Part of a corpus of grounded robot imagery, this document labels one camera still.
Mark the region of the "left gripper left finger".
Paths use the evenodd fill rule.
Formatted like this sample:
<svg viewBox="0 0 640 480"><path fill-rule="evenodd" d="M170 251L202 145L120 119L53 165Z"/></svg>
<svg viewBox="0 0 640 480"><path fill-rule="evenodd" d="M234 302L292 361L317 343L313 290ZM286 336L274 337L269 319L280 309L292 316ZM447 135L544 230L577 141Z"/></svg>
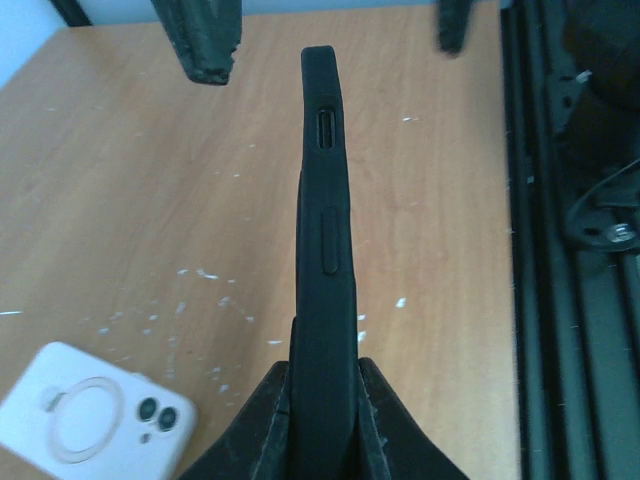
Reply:
<svg viewBox="0 0 640 480"><path fill-rule="evenodd" d="M283 479L289 423L288 370L276 362L239 413L182 479Z"/></svg>

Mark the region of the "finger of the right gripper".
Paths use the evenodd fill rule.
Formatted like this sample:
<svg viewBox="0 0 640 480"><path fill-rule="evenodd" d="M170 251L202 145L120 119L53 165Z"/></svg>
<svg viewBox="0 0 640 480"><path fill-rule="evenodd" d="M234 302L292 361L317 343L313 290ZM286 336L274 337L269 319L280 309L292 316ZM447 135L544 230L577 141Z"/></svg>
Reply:
<svg viewBox="0 0 640 480"><path fill-rule="evenodd" d="M153 0L152 4L188 79L226 85L242 37L242 2Z"/></svg>
<svg viewBox="0 0 640 480"><path fill-rule="evenodd" d="M437 27L440 50L459 54L464 46L473 0L438 0Z"/></svg>

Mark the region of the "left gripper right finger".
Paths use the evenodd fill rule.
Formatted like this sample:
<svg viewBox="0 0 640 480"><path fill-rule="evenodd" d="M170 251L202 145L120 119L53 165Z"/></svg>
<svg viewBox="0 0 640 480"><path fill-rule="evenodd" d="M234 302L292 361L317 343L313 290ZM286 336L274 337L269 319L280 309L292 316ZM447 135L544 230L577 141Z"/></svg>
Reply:
<svg viewBox="0 0 640 480"><path fill-rule="evenodd" d="M359 479L464 479L421 430L375 362L359 360Z"/></svg>

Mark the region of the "black phone case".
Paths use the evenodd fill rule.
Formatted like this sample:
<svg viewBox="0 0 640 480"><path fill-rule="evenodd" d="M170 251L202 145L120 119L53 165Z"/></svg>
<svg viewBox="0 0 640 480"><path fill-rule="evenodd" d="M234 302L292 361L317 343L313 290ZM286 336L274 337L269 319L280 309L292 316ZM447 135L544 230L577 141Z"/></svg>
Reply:
<svg viewBox="0 0 640 480"><path fill-rule="evenodd" d="M336 55L301 52L303 155L290 348L292 479L346 479L358 418L356 285L349 173Z"/></svg>

